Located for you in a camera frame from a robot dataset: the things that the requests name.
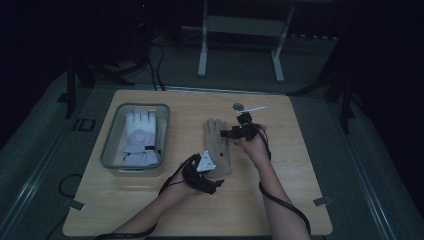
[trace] beige glove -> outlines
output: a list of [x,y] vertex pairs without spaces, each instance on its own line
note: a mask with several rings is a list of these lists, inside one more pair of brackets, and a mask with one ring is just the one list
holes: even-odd
[[214,170],[206,174],[207,177],[215,178],[230,174],[231,159],[227,138],[221,137],[221,130],[227,130],[227,122],[220,119],[209,119],[203,125],[205,129],[206,150],[216,165]]

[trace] person's right arm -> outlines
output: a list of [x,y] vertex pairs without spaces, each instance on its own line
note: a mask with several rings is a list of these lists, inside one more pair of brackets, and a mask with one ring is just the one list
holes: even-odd
[[[265,144],[259,134],[251,141],[239,139],[236,143],[243,148],[244,152],[252,160],[258,170],[260,182],[266,192],[292,204],[275,173]],[[266,196],[264,196],[264,206],[273,239],[310,239],[302,218],[296,213]]]

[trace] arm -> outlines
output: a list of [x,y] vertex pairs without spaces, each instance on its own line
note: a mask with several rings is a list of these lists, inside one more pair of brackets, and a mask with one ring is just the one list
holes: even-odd
[[[239,139],[236,143],[252,160],[263,188],[269,194],[292,204],[274,171],[259,134],[251,141]],[[265,196],[264,205],[273,239],[310,239],[304,222],[296,213]]]
[[140,233],[153,227],[168,209],[197,192],[185,182],[181,182],[183,180],[184,178],[180,171],[170,182],[170,185],[155,200],[113,232]]

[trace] plastic container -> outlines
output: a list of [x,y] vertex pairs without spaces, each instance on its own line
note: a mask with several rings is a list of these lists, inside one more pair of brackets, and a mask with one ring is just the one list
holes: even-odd
[[[135,109],[144,109],[156,114],[156,144],[155,151],[158,153],[158,163],[150,166],[126,166],[124,165],[124,147],[128,136],[125,131],[126,115]],[[100,161],[117,176],[155,177],[163,172],[165,157],[166,138],[168,133],[170,109],[165,104],[139,104],[124,103],[120,105],[113,118],[112,127],[103,147]]]

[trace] white triangular object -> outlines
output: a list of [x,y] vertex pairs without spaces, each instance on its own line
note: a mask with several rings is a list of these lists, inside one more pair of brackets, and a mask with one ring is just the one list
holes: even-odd
[[209,152],[206,150],[203,153],[202,159],[200,159],[199,165],[197,166],[197,172],[204,172],[214,170],[216,168],[215,164],[212,162]]

